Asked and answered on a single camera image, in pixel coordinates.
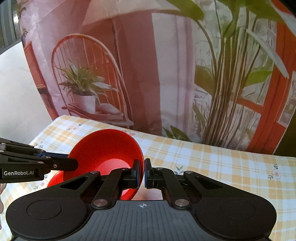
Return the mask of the red plastic bowl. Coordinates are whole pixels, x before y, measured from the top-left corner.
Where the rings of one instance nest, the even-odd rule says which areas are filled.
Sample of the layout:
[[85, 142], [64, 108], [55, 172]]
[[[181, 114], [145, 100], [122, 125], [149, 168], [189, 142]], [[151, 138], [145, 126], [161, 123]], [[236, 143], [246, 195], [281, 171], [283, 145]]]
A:
[[[50, 180], [49, 189], [58, 189], [65, 195], [73, 191], [81, 199], [93, 201], [107, 175], [115, 169], [132, 168], [134, 160], [140, 161], [141, 182], [144, 177], [142, 150], [137, 141], [124, 131], [104, 129], [93, 132], [74, 146], [69, 158], [78, 161], [78, 168], [59, 171]], [[132, 200], [138, 189], [123, 190], [120, 200]]]

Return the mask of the printed plant chair backdrop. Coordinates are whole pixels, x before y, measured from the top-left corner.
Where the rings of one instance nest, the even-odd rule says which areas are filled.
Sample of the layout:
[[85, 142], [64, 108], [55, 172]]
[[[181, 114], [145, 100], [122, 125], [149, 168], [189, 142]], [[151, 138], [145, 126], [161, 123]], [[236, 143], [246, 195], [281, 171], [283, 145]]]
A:
[[295, 1], [17, 1], [51, 116], [295, 151]]

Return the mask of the yellow plaid floral tablecloth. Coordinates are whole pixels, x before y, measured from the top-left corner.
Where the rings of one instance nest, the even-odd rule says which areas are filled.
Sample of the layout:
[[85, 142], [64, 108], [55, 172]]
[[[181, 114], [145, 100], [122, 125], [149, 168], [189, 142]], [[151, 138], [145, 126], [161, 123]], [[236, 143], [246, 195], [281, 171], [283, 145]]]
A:
[[[69, 153], [84, 136], [106, 123], [69, 115], [56, 118], [31, 145]], [[277, 212], [271, 240], [295, 240], [295, 158], [248, 153], [127, 130], [154, 167], [176, 174], [192, 170], [268, 199]]]

